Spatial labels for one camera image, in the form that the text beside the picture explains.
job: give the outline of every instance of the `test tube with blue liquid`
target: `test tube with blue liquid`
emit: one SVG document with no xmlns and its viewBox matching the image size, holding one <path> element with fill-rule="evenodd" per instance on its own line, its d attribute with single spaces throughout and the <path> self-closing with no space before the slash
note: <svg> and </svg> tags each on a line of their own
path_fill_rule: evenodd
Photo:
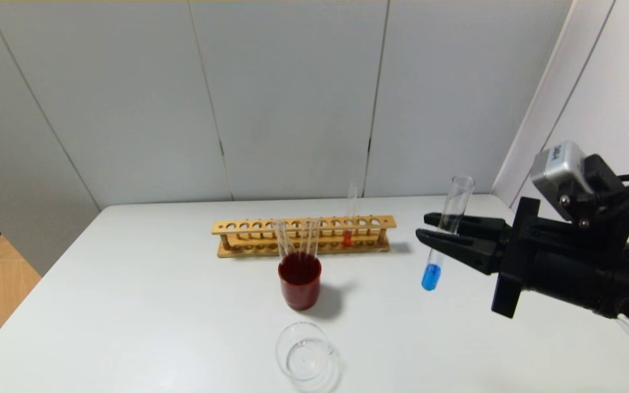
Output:
<svg viewBox="0 0 629 393">
<path fill-rule="evenodd" d="M 450 186 L 450 191 L 446 196 L 446 201 L 441 213 L 441 219 L 437 227 L 437 231 L 444 234 L 456 234 L 458 226 L 465 214 L 467 201 L 474 190 L 474 180 L 469 176 L 456 175 Z M 424 270 L 424 278 L 422 278 L 422 288 L 427 291 L 433 291 L 438 285 L 441 277 L 441 269 L 443 260 L 447 258 L 444 254 L 435 249 L 429 252 L 429 258 L 426 261 L 426 270 Z"/>
</svg>

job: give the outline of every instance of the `glass petri dish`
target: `glass petri dish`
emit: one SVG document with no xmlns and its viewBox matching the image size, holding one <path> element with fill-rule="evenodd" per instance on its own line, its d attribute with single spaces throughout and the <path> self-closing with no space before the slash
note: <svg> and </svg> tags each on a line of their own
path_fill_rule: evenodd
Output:
<svg viewBox="0 0 629 393">
<path fill-rule="evenodd" d="M 323 391 L 335 378 L 334 348 L 317 325 L 301 321 L 278 336 L 275 356 L 281 371 L 300 391 Z"/>
</svg>

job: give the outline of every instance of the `wooden test tube rack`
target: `wooden test tube rack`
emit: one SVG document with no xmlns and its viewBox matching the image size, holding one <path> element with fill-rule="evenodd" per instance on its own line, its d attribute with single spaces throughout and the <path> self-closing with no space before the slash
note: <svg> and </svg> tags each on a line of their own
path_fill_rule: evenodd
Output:
<svg viewBox="0 0 629 393">
<path fill-rule="evenodd" d="M 283 219 L 290 242 L 300 248 L 307 221 L 319 222 L 318 254 L 390 251 L 387 229 L 396 228 L 392 216 L 319 217 Z M 217 256 L 258 257 L 278 256 L 278 243 L 271 227 L 273 219 L 241 219 L 216 221 L 212 234 L 220 236 Z M 350 230 L 351 246 L 344 246 L 344 231 Z"/>
</svg>

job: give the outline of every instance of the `white table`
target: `white table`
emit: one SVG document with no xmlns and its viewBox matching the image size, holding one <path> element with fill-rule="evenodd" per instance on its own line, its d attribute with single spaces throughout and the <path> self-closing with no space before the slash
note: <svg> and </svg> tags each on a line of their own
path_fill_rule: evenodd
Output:
<svg viewBox="0 0 629 393">
<path fill-rule="evenodd" d="M 514 319 L 490 310 L 496 277 L 457 261 L 420 286 L 414 237 L 443 197 L 360 201 L 392 214 L 393 251 L 322 255 L 322 294 L 288 308 L 276 259 L 218 259 L 218 219 L 332 216 L 345 200 L 113 206 L 98 216 L 0 330 L 0 392 L 292 391 L 274 356 L 309 320 L 337 346 L 337 391 L 629 391 L 629 338 L 612 320 L 535 293 Z M 467 214 L 502 217 L 493 196 Z"/>
</svg>

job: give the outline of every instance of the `glass test tube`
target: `glass test tube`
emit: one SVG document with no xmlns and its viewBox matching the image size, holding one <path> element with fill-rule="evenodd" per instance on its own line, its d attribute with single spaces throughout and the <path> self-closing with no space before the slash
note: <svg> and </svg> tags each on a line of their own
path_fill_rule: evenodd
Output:
<svg viewBox="0 0 629 393">
<path fill-rule="evenodd" d="M 462 175 L 453 176 L 453 182 L 446 196 L 437 231 L 445 234 L 456 234 L 462 217 L 465 214 L 467 201 L 470 199 L 473 190 L 474 180 L 472 177 Z M 444 254 L 434 249 L 431 249 L 429 252 L 424 278 L 422 278 L 422 287 L 427 291 L 436 289 L 445 257 Z"/>
<path fill-rule="evenodd" d="M 347 199 L 346 206 L 346 217 L 349 217 L 351 223 L 353 223 L 353 217 L 356 216 L 356 198 L 358 196 L 358 185 L 356 183 L 351 183 L 349 185 L 349 197 Z M 352 238 L 352 230 L 345 229 L 344 230 L 344 241 L 342 241 L 342 245 L 344 247 L 351 247 L 351 238 Z"/>
</svg>

